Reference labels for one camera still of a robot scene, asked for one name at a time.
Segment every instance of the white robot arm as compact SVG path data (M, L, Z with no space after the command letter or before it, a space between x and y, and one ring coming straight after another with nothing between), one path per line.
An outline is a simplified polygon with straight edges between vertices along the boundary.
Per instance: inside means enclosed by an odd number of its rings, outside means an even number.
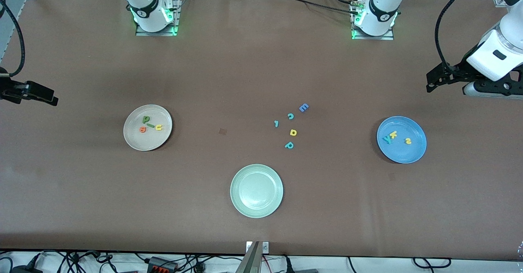
M173 21L172 0L127 0L127 3L144 31L160 31Z
M364 3L354 25L371 36L381 36L392 27L402 0L358 0Z
M470 96L523 98L523 0L504 0L508 14L487 31L463 60L449 67L441 63L427 74L427 92L439 85L469 82ZM519 74L518 80L510 72Z

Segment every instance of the blue plate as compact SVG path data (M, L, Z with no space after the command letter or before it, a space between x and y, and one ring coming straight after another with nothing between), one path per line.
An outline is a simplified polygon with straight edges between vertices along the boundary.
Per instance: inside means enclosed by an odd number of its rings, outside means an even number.
M387 158L397 163L413 163L423 157L427 138L418 123L404 116L391 116L381 123L377 133L378 146Z

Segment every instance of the brown tablecloth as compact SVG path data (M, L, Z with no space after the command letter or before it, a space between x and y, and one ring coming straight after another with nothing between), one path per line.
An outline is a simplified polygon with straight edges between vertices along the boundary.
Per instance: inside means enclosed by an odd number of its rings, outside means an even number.
M15 79L60 102L0 103L0 246L243 253L259 239L272 254L517 258L523 105L463 96L461 85L426 93L447 1L404 0L394 41L351 40L347 14L292 0L189 0L176 37L134 36L124 0L28 1ZM441 27L448 60L504 13L457 0ZM2 63L10 72L17 41ZM123 123L150 103L175 130L138 152ZM392 115L423 127L417 163L377 148ZM230 201L251 163L284 183L263 219Z

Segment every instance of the light green plate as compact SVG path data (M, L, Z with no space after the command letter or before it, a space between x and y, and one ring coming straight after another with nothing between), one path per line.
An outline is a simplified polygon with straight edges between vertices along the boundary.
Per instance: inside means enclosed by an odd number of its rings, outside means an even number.
M243 167L230 184L230 199L243 215L263 218L280 206L284 185L278 173L258 163Z

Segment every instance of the white floor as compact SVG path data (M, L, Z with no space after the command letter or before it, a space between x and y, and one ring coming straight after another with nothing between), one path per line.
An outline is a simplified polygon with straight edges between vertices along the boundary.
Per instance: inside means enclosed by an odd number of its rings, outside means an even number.
M14 266L26 265L38 251L23 251L1 254L0 257L10 257L13 259ZM127 271L138 271L146 273L148 265L137 258L134 254L115 253L112 263L119 273ZM142 258L160 257L164 260L176 260L184 258L184 255L174 254L140 254ZM277 273L286 270L286 261L282 256L268 256L274 258L269 260L271 272ZM346 257L307 257L291 256L293 269L295 271L306 269L317 269L319 273L353 273ZM44 253L38 258L35 268L44 273L56 273L58 266L63 257L56 253ZM430 270L417 268L410 258L368 258L352 257L351 258L355 271L357 273L430 273ZM446 261L428 259L434 266L442 265ZM234 273L239 265L239 260L222 260L212 258L205 263L205 273ZM81 266L87 273L99 272L100 264L93 257L86 257L81 260ZM445 269L435 269L435 273L521 273L523 269L522 262L512 261L482 261L482 260L452 260L452 264ZM62 266L62 271L67 272L67 266ZM9 261L0 261L0 272L9 272ZM105 265L102 273L114 273L110 266ZM269 273L265 264L262 264L261 273Z

